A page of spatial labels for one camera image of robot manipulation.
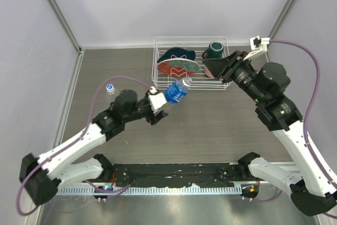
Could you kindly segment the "blue labelled plastic bottle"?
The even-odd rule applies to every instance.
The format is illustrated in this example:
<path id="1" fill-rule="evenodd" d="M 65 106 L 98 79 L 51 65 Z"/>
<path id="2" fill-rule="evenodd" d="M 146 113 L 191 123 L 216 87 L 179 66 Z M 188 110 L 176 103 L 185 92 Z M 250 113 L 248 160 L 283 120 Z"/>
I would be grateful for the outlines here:
<path id="1" fill-rule="evenodd" d="M 188 94 L 191 83 L 192 79 L 190 77 L 185 77 L 172 83 L 164 91 L 166 101 L 170 104 L 178 104 Z"/>

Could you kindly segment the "white blue bottle cap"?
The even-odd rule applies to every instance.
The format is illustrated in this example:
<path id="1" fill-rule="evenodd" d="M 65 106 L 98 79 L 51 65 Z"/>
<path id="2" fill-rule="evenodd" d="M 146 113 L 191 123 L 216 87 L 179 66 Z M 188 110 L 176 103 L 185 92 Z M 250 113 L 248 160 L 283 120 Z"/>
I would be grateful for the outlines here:
<path id="1" fill-rule="evenodd" d="M 106 86 L 106 91 L 109 92 L 109 93 L 113 93 L 115 91 L 115 87 L 113 84 L 108 84 Z"/>

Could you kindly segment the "clear unlabelled plastic bottle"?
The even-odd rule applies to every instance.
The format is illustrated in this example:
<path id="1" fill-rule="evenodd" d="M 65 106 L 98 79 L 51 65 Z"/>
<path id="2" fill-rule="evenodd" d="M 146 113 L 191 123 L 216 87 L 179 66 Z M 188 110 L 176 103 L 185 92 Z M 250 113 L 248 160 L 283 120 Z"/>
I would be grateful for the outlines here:
<path id="1" fill-rule="evenodd" d="M 106 99 L 109 104 L 114 102 L 116 96 L 118 95 L 117 89 L 115 88 L 115 91 L 113 93 L 109 93 L 106 91 Z"/>

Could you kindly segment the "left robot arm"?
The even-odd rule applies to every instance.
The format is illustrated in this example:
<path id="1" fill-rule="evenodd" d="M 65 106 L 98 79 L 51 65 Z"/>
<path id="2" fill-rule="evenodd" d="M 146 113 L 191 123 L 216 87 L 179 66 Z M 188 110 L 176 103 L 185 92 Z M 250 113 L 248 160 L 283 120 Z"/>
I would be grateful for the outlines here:
<path id="1" fill-rule="evenodd" d="M 88 179 L 107 182 L 112 176 L 112 164 L 102 154 L 75 163 L 79 157 L 104 144 L 125 130 L 126 123 L 145 119 L 155 125 L 167 116 L 163 106 L 164 93 L 151 87 L 142 99 L 133 90 L 123 90 L 113 97 L 109 107 L 96 117 L 90 116 L 85 128 L 59 146 L 34 156 L 22 158 L 19 191 L 26 191 L 36 206 L 49 202 L 58 192 Z"/>

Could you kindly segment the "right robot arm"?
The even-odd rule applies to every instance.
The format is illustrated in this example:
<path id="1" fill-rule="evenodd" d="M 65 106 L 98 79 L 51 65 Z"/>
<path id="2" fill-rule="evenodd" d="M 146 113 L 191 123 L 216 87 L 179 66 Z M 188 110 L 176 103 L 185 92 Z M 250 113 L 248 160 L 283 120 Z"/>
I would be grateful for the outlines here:
<path id="1" fill-rule="evenodd" d="M 336 189 L 310 153 L 313 143 L 304 138 L 303 116 L 284 95 L 290 84 L 285 68 L 268 62 L 256 71 L 245 56 L 245 52 L 235 51 L 226 58 L 204 59 L 203 65 L 216 80 L 234 82 L 255 102 L 258 119 L 286 148 L 298 173 L 291 173 L 250 152 L 238 160 L 240 178 L 269 182 L 287 194 L 307 216 L 328 213 L 336 207 Z"/>

